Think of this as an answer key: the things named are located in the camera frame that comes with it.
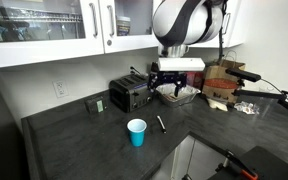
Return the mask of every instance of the black countertop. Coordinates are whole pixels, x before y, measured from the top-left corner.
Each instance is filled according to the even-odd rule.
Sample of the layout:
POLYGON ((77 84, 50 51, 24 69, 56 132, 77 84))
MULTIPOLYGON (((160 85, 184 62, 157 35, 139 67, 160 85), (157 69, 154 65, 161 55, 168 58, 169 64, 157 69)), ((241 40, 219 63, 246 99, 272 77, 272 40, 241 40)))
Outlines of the black countertop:
POLYGON ((276 101, 248 99, 261 105, 261 114, 247 115, 211 109, 198 97, 177 108, 155 99, 131 113, 107 100, 107 110, 89 115, 84 99, 22 119, 32 179, 146 179, 188 134, 237 156, 261 146, 288 163, 288 111, 276 101), (147 123, 137 148, 126 128, 134 118, 147 123))

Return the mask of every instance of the white wall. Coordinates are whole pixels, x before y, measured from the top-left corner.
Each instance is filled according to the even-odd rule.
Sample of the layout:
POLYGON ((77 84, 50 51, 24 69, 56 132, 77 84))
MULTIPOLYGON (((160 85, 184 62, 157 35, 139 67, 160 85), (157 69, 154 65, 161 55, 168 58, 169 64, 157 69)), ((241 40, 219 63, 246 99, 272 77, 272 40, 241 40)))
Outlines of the white wall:
MULTIPOLYGON (((277 87, 288 91, 288 1, 247 1, 252 12, 246 43, 231 48, 237 52, 237 60, 246 63, 246 70, 260 74, 277 87)), ((218 57, 217 49, 191 48, 189 55, 212 61, 218 57)), ((271 87, 265 83, 249 82, 245 89, 259 90, 271 87)))
POLYGON ((134 66, 147 72, 157 48, 0 68, 0 91, 21 129, 20 119, 108 89, 110 80, 134 66), (65 80, 69 96, 57 98, 52 82, 65 80))

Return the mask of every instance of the cabinet handle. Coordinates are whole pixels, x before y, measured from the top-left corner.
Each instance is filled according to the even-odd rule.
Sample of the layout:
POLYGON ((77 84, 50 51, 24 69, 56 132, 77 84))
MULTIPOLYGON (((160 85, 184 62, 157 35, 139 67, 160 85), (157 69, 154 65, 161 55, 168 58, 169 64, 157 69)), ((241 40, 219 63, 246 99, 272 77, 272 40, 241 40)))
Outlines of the cabinet handle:
POLYGON ((231 19, 231 13, 227 13, 226 14, 226 23, 223 29, 225 29, 225 31, 222 33, 223 35, 227 33, 227 28, 228 28, 228 24, 230 22, 231 19))
POLYGON ((114 35, 113 8, 111 5, 108 5, 107 8, 108 8, 108 11, 110 13, 110 18, 111 18, 111 28, 112 29, 111 29, 110 36, 113 36, 114 35))
POLYGON ((95 31, 93 36, 96 37, 97 34, 98 34, 98 30, 97 30, 97 20, 96 20, 95 6, 94 6, 93 3, 90 3, 89 5, 92 8, 92 12, 93 12, 93 22, 94 22, 94 31, 95 31))

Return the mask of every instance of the wall outlet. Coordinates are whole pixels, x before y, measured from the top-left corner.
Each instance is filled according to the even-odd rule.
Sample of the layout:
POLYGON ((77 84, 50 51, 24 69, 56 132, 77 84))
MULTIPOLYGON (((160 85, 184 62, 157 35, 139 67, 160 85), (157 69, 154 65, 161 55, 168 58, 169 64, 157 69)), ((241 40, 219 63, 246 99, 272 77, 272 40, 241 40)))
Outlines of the wall outlet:
POLYGON ((53 86, 54 86, 57 98, 68 96, 68 90, 66 88, 66 82, 65 81, 53 82, 53 86))

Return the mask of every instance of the glass cabinet door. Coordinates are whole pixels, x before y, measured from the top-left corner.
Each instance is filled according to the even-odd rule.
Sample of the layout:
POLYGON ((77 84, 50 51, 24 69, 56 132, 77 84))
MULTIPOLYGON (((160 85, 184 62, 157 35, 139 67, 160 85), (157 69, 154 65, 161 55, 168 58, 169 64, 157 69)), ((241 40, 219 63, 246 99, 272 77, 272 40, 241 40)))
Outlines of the glass cabinet door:
POLYGON ((104 53, 98 0, 0 0, 0 67, 104 53))
POLYGON ((79 0, 0 0, 0 42, 83 39, 79 0))
POLYGON ((162 0, 101 0, 105 53, 154 47, 152 17, 162 0))
POLYGON ((116 35, 152 34, 153 0, 115 0, 116 35))

